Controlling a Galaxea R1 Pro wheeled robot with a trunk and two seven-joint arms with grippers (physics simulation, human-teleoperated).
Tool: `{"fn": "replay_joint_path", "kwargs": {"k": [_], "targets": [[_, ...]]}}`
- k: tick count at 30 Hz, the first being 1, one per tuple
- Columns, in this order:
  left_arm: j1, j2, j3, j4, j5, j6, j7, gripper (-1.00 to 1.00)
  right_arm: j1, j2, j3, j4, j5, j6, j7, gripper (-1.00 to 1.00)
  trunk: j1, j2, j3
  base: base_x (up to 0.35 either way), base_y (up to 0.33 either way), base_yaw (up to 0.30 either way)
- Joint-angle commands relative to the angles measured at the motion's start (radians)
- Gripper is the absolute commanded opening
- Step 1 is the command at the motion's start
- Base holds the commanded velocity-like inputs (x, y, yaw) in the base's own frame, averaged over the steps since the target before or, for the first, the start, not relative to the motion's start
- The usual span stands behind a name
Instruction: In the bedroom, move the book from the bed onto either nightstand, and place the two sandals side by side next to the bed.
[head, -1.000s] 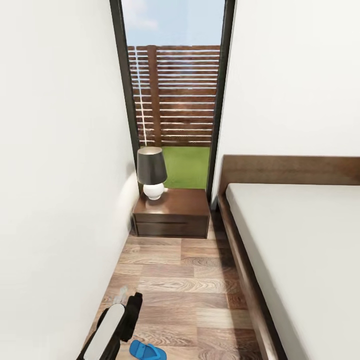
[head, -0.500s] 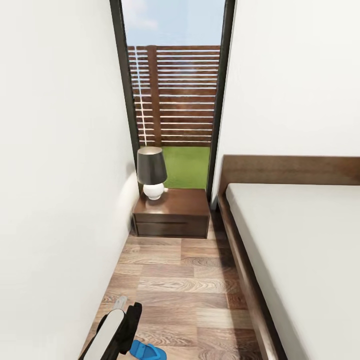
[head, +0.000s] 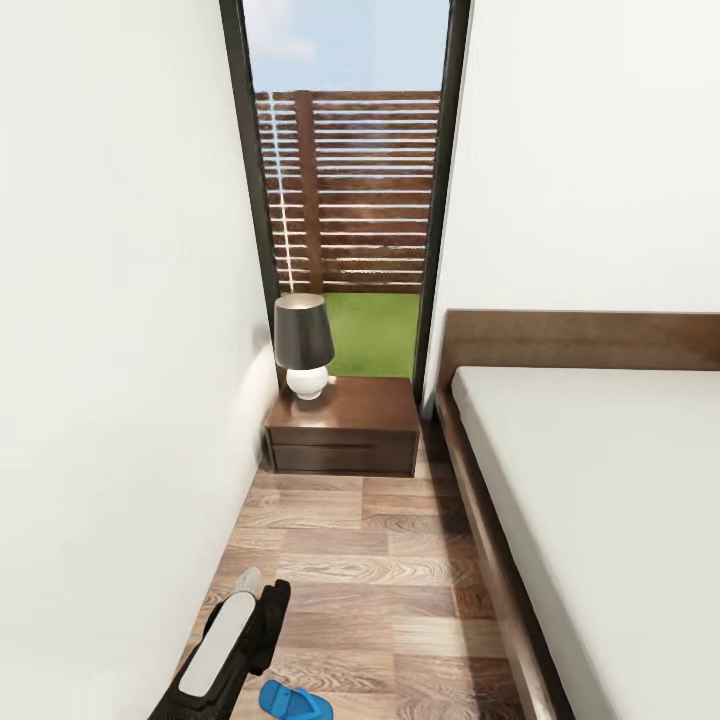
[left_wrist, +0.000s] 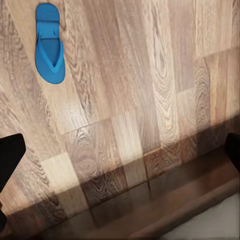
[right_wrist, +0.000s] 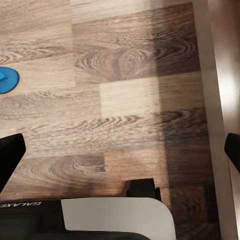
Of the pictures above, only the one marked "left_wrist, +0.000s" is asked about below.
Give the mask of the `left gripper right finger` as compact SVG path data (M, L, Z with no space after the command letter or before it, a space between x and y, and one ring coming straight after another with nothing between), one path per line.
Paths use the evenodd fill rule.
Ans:
M240 135L229 133L225 144L224 151L240 173Z

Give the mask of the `sandal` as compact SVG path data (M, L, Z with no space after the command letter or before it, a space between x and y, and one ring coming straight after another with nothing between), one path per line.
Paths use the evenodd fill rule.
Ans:
M64 45L60 39L60 13L57 7L50 3L39 4L36 22L36 68L45 81L59 85L64 81L66 68Z

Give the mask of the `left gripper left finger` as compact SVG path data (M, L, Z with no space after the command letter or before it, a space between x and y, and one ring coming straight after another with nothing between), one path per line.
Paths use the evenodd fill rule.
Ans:
M0 138L0 193L26 152L22 133Z

